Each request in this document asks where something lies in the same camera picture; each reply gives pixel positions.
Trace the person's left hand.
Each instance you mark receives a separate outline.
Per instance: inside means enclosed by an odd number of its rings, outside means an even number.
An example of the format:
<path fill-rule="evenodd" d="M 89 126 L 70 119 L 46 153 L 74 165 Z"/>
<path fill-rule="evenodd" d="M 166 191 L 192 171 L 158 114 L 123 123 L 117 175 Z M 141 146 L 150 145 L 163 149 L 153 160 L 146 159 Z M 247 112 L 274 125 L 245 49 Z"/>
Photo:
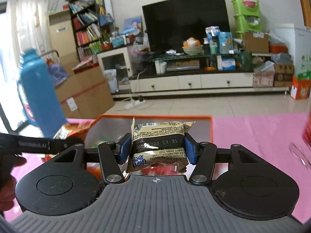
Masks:
<path fill-rule="evenodd" d="M 10 155 L 10 163 L 1 165 L 1 214 L 14 207 L 16 178 L 11 175 L 14 167 L 24 165 L 27 160 L 22 156 Z"/>

